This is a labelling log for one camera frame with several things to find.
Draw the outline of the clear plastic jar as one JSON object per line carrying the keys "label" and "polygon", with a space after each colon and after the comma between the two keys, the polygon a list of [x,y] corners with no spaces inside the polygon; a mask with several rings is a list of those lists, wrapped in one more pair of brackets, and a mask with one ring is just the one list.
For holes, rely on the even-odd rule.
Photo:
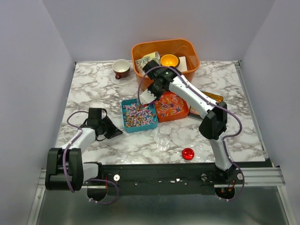
{"label": "clear plastic jar", "polygon": [[161,151],[167,151],[171,142],[172,129],[169,125],[163,125],[157,132],[157,148]]}

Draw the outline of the orange plastic bin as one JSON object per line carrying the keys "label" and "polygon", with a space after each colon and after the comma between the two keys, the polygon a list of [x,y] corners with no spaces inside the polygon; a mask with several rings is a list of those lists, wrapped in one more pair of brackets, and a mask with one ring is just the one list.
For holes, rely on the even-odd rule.
{"label": "orange plastic bin", "polygon": [[192,43],[186,39],[168,39],[136,44],[131,50],[132,61],[139,60],[145,55],[158,52],[160,56],[173,54],[180,59],[177,69],[192,81],[200,61]]}

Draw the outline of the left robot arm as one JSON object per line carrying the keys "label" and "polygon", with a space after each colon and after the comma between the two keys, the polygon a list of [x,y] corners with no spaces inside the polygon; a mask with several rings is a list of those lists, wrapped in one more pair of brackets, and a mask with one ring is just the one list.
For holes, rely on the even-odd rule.
{"label": "left robot arm", "polygon": [[110,140],[123,132],[113,124],[104,108],[89,108],[86,112],[88,117],[80,126],[70,123],[72,116],[84,112],[74,112],[67,119],[67,124],[77,129],[75,136],[61,147],[48,151],[45,175],[47,190],[75,192],[87,181],[93,185],[103,182],[102,164],[84,163],[82,154],[92,143]]}

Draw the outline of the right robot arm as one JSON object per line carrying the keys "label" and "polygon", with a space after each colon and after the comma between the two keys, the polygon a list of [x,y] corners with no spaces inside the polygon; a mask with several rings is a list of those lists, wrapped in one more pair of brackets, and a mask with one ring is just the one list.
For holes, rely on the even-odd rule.
{"label": "right robot arm", "polygon": [[[227,150],[225,139],[241,133],[240,119],[227,109],[224,101],[218,103],[205,95],[174,67],[160,66],[151,60],[143,67],[143,71],[146,77],[153,80],[153,83],[143,93],[138,93],[138,102],[141,105],[150,104],[159,100],[164,92],[170,91],[194,107],[202,118],[199,131],[203,137],[209,140],[214,153],[216,179],[222,184],[230,181],[238,166]],[[226,134],[228,115],[236,118],[239,124],[239,130],[235,134]]]}

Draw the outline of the teal candy tray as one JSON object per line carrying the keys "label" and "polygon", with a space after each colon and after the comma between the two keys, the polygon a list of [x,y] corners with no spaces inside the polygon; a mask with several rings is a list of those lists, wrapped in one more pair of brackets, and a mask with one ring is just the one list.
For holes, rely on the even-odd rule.
{"label": "teal candy tray", "polygon": [[127,133],[152,130],[158,127],[158,117],[153,103],[140,105],[137,99],[121,102],[124,129]]}

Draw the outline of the gold tin candy tray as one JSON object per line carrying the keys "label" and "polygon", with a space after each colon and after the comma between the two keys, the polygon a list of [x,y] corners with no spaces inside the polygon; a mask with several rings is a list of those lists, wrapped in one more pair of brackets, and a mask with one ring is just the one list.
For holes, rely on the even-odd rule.
{"label": "gold tin candy tray", "polygon": [[[217,103],[220,103],[221,101],[224,100],[224,98],[220,95],[216,95],[216,94],[212,94],[209,92],[205,92],[203,91],[203,94],[205,94],[206,96],[212,98],[213,100],[215,100]],[[196,109],[190,105],[189,107],[189,114],[188,117],[195,119],[195,120],[203,120],[202,117],[200,116],[199,112],[196,111]]]}

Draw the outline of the orange candy tray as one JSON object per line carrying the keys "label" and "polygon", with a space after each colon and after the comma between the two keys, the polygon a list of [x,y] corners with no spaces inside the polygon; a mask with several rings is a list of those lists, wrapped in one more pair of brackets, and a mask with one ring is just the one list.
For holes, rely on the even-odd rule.
{"label": "orange candy tray", "polygon": [[160,123],[184,119],[189,113],[186,101],[173,92],[165,92],[154,105]]}

